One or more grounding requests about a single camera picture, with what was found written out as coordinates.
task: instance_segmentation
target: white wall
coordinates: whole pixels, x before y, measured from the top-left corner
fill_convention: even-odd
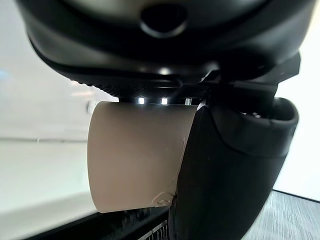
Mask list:
[[[13,0],[0,0],[0,32],[0,138],[87,139],[86,103],[117,99],[43,63]]]
[[[96,211],[86,143],[0,141],[0,239],[22,239]]]
[[[281,83],[277,92],[296,105],[300,121],[274,189],[320,201],[320,4],[301,58],[300,74]]]

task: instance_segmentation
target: beige plastic part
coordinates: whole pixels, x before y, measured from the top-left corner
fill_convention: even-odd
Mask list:
[[[170,205],[197,107],[100,102],[92,115],[88,175],[101,213]]]

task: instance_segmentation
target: gray carpet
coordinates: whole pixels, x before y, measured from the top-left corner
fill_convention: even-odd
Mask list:
[[[320,203],[273,191],[242,240],[320,240]]]

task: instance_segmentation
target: metal grille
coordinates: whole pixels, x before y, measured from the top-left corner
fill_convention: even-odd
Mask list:
[[[165,220],[138,240],[169,240],[168,221]]]

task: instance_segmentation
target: black plastic bracket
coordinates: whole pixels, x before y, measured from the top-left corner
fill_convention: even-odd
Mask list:
[[[298,124],[296,108],[283,98],[273,101],[268,115],[244,114],[216,96],[199,106],[170,208],[171,240],[245,235],[272,190]]]

